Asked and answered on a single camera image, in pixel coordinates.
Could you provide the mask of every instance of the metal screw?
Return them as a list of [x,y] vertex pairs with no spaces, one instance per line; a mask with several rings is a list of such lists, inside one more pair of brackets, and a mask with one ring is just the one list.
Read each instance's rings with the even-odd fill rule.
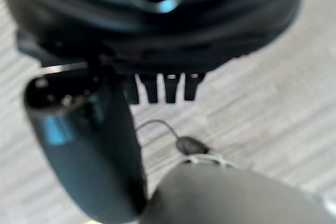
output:
[[168,74],[167,79],[174,80],[174,79],[176,79],[176,75],[175,74]]
[[199,77],[199,74],[198,73],[192,73],[190,75],[190,77],[193,78],[193,79],[197,79]]
[[63,104],[63,106],[70,106],[72,103],[72,96],[70,95],[66,95],[62,100],[61,103]]
[[45,78],[39,78],[35,81],[35,86],[38,89],[46,88],[46,87],[48,87],[48,85],[49,85],[49,83],[48,83],[47,79],[45,79]]

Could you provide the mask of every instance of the light wooden floor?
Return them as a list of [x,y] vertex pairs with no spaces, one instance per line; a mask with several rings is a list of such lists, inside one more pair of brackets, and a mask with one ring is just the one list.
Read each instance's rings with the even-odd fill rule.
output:
[[[87,217],[58,184],[22,109],[20,94],[38,63],[16,51],[14,29],[0,0],[0,223],[83,223]],[[136,124],[167,120],[255,172],[336,200],[335,0],[305,0],[279,40],[209,74],[197,102],[149,106],[142,98],[132,108]],[[181,156],[160,125],[139,137],[142,144],[156,140],[143,150],[153,190]]]

